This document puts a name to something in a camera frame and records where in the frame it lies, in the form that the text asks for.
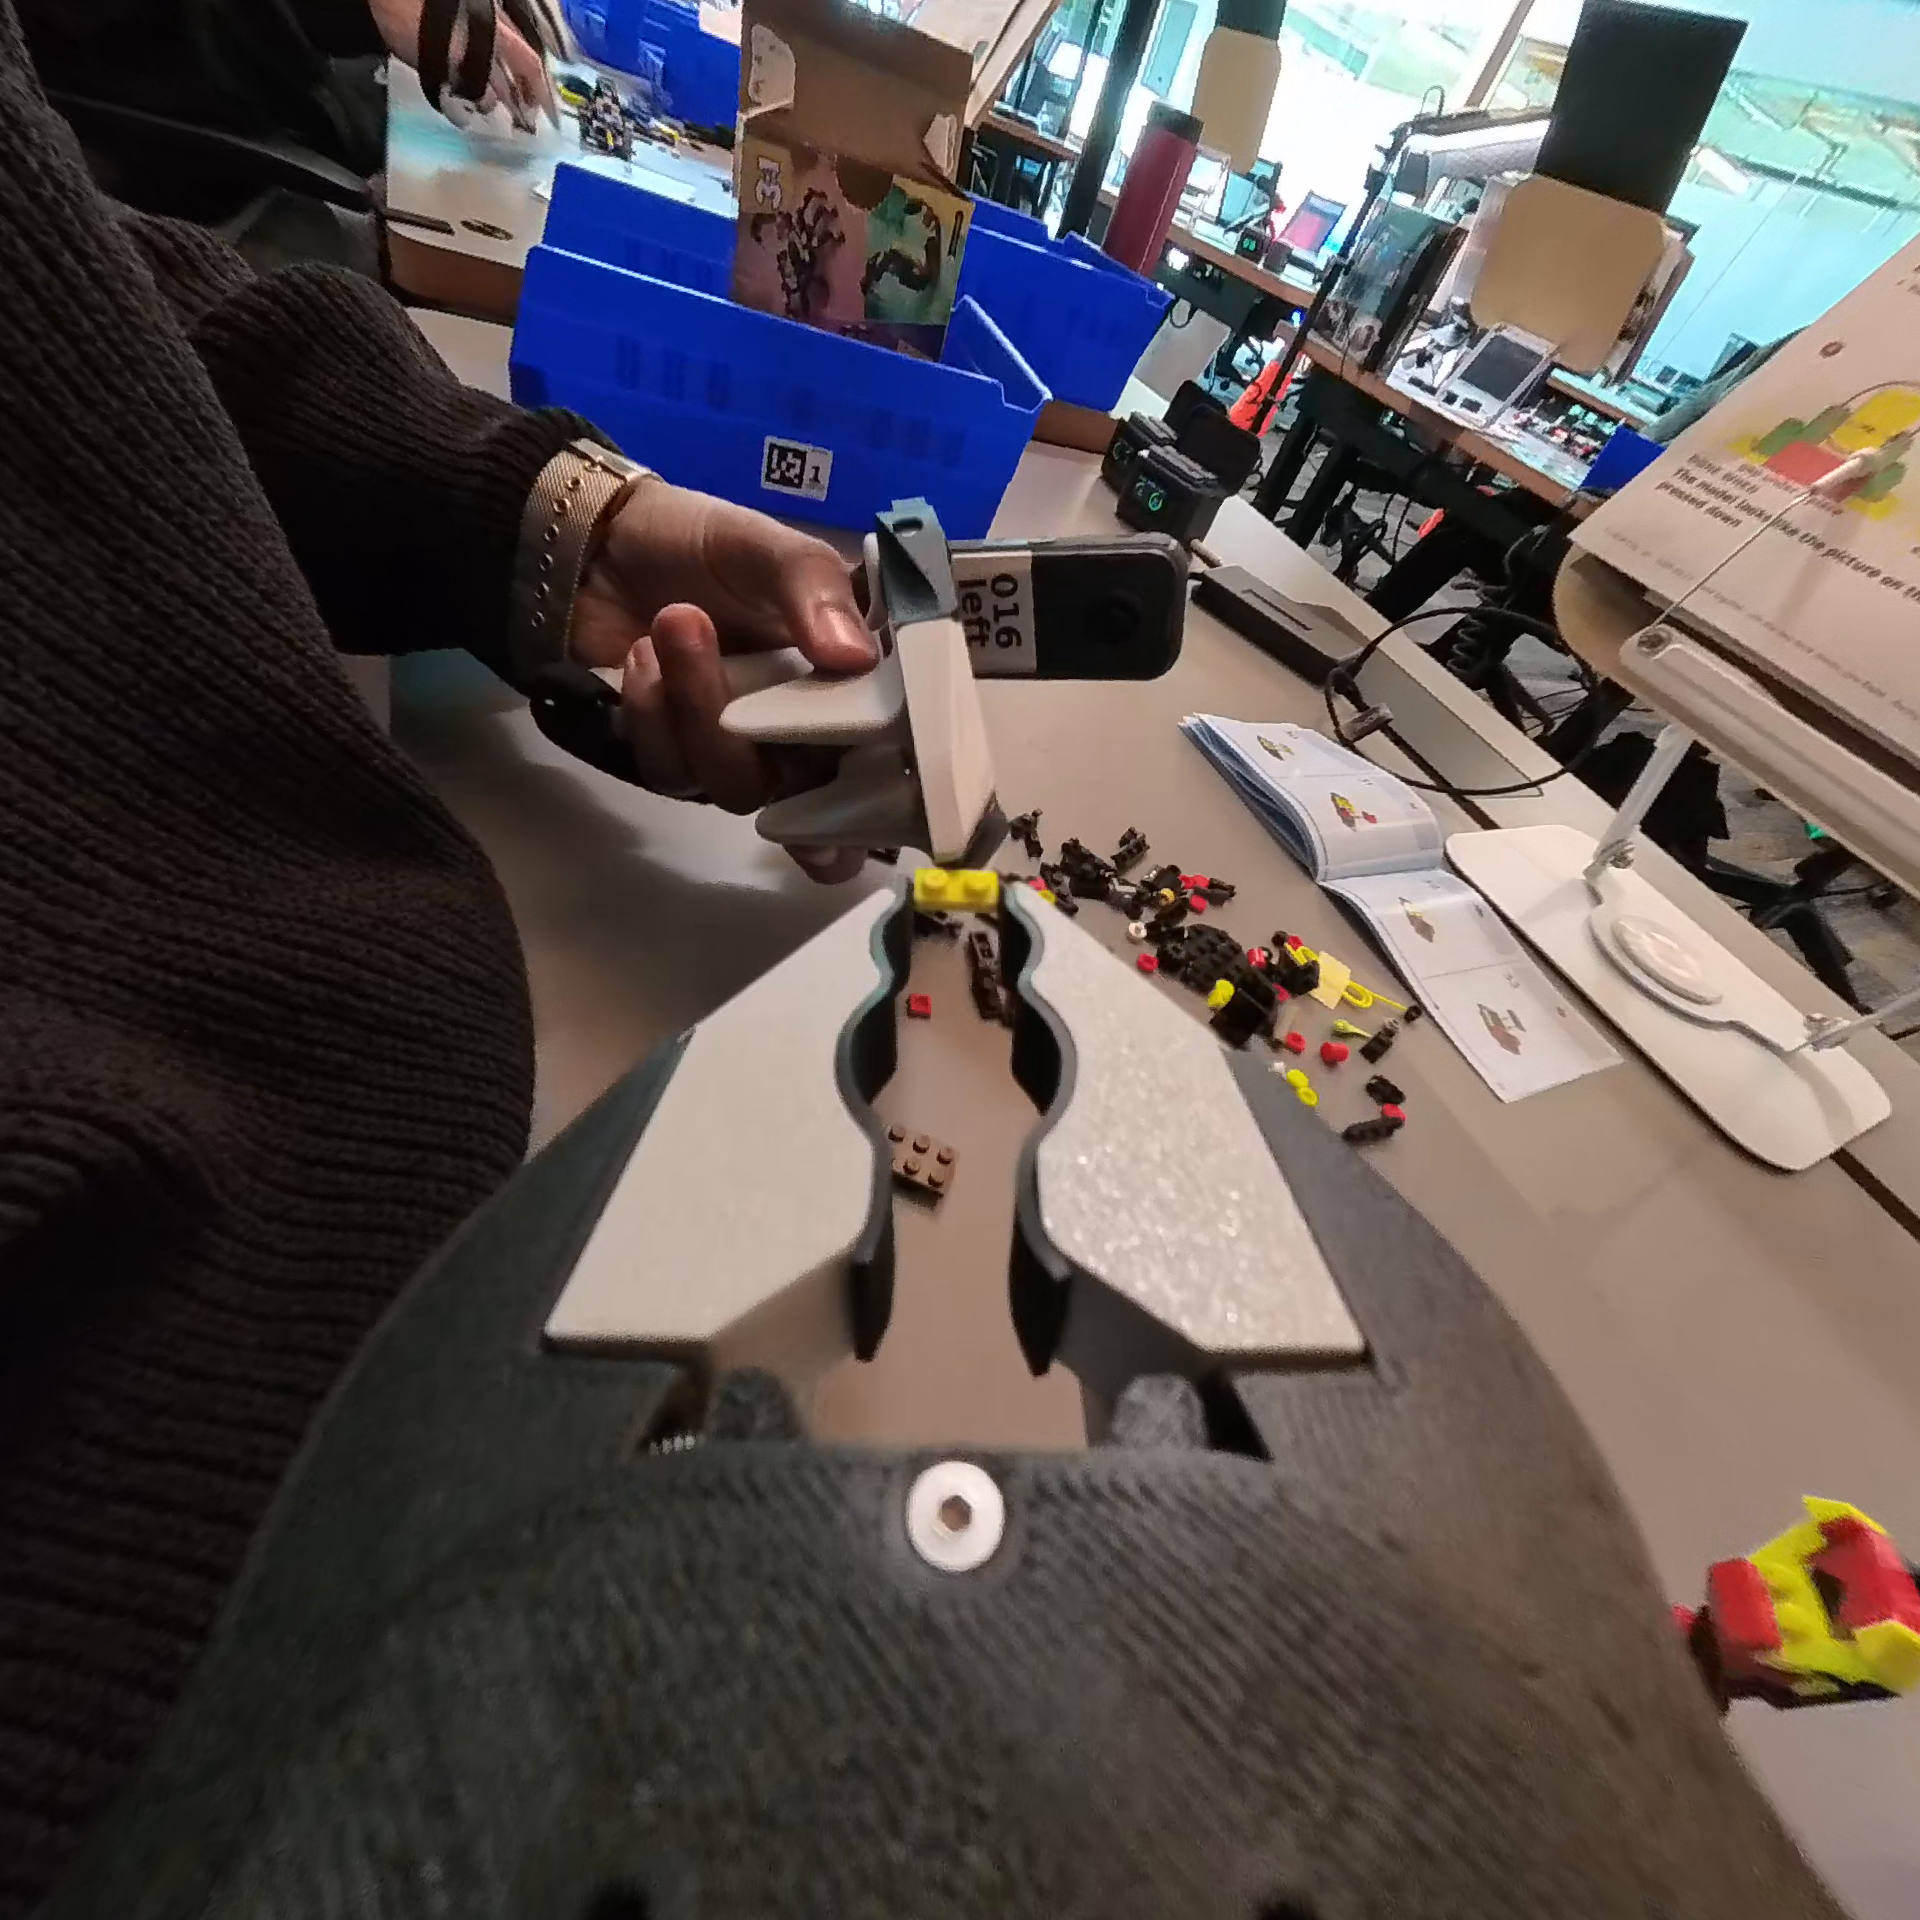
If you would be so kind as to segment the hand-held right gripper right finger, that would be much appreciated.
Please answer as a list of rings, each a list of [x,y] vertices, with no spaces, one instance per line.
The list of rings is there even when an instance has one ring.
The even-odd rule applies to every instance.
[[[1009,1307],[1087,1449],[1127,1401],[1265,1449],[1265,1400],[1369,1384],[1369,1340],[1235,1056],[1038,894],[999,902],[1012,1006]]]

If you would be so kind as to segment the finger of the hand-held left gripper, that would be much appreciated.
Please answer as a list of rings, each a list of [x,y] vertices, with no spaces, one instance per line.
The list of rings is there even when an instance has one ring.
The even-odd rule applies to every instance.
[[[918,781],[924,846],[946,869],[986,869],[1005,826],[991,748],[957,616],[897,630],[907,757]]]

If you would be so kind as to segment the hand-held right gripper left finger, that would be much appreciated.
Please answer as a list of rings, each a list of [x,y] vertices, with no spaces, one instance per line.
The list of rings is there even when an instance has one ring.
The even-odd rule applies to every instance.
[[[761,1370],[797,1397],[893,1314],[893,1147],[915,908],[860,899],[660,1056],[662,1080],[543,1322],[557,1354]]]

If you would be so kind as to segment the pile of lego pieces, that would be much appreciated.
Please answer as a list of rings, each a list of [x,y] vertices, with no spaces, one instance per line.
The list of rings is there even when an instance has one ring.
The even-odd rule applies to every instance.
[[[1012,1025],[1015,962],[1004,958],[999,914],[1029,892],[1062,917],[1095,913],[1093,933],[1118,933],[1121,956],[1147,981],[1190,997],[1204,1027],[1228,1050],[1260,1050],[1267,1068],[1306,1109],[1323,1101],[1323,1081],[1354,1070],[1358,1110],[1337,1131],[1349,1145],[1379,1145],[1409,1125],[1402,1085],[1380,1070],[1422,1006],[1406,993],[1375,994],[1327,949],[1291,931],[1243,941],[1225,922],[1236,884],[1210,872],[1158,862],[1139,828],[1114,849],[1082,836],[1049,844],[1038,810],[1017,813],[1001,853],[999,913],[921,914],[917,933],[962,947],[975,1013]]]

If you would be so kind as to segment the person's left forearm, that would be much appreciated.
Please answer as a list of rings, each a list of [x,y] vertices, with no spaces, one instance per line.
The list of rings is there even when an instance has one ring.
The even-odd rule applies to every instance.
[[[465,385],[371,280],[235,261],[182,304],[226,416],[350,656],[458,650],[501,677],[521,514],[571,442],[563,410]]]

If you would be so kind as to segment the black red yellow lego assembly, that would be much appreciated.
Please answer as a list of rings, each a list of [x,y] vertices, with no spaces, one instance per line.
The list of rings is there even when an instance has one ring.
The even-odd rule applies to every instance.
[[[1917,1568],[1863,1509],[1809,1496],[1806,1515],[1708,1565],[1671,1621],[1716,1713],[1775,1713],[1917,1690]]]

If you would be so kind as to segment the dark grey flat adapter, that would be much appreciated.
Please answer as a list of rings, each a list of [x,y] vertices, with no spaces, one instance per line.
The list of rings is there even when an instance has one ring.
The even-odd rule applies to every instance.
[[[1299,603],[1243,568],[1197,571],[1190,603],[1315,689],[1323,689],[1366,642],[1345,616]]]

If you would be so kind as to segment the open instruction booklet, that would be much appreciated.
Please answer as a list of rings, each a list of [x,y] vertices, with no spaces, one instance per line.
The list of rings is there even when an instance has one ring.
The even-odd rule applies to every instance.
[[[1374,940],[1495,1097],[1521,1101],[1619,1066],[1613,1045],[1450,866],[1443,822],[1413,785],[1287,722],[1189,713],[1182,734]]]

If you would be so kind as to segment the maroon water bottle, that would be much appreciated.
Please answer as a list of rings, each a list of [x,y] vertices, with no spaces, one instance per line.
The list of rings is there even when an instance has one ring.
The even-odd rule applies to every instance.
[[[1154,100],[1135,138],[1099,249],[1130,272],[1149,276],[1187,192],[1202,145],[1202,121]]]

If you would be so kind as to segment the background wooden desk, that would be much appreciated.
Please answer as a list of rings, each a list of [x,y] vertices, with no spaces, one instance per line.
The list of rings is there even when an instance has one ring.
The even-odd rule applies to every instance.
[[[1307,426],[1310,440],[1327,442],[1380,473],[1406,477],[1426,473],[1426,462],[1444,468],[1455,457],[1466,473],[1491,473],[1563,507],[1596,462],[1550,440],[1531,410],[1497,424],[1452,413],[1429,390],[1369,370],[1315,337],[1302,341],[1302,366],[1311,372],[1299,385],[1295,426]]]

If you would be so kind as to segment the black pillar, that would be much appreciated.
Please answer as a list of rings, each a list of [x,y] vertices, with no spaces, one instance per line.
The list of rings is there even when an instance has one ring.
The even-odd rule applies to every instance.
[[[1114,161],[1121,121],[1130,105],[1158,12],[1158,3],[1139,0],[1121,5],[1108,67],[1095,98],[1087,134],[1082,145],[1079,161],[1073,166],[1066,190],[1062,217],[1058,222],[1061,237],[1087,234],[1097,196]]]

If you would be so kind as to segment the small tan black panel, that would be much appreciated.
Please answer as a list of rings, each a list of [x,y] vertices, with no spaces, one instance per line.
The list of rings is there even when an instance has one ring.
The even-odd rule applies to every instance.
[[[1283,72],[1283,24],[1290,3],[1217,3],[1214,26],[1195,73],[1190,114],[1202,148],[1239,177],[1261,155],[1267,121]]]

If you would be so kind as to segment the white book stand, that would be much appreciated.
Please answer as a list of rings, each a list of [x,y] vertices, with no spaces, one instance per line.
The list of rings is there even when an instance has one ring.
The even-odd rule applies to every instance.
[[[1524,941],[1753,1158],[1810,1169],[1891,1116],[1853,1056],[1884,1014],[1809,1014],[1641,877],[1641,826],[1694,745],[1756,777],[1863,864],[1916,894],[1916,760],[1742,660],[1677,609],[1578,553],[1562,634],[1663,720],[1599,834],[1460,832],[1446,853]]]

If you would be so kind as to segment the printed instruction sheet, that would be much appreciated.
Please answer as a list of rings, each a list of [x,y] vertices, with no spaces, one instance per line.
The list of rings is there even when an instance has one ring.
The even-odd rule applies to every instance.
[[[1917,245],[1742,378],[1572,547],[1916,762]]]

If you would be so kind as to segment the neighbouring white table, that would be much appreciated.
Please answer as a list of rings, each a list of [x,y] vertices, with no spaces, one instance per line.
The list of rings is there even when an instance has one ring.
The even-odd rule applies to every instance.
[[[731,155],[698,138],[643,138],[617,161],[585,150],[574,113],[538,131],[516,129],[503,110],[455,124],[406,64],[386,61],[383,82],[389,280],[406,304],[509,324],[565,163],[670,201],[731,210]]]

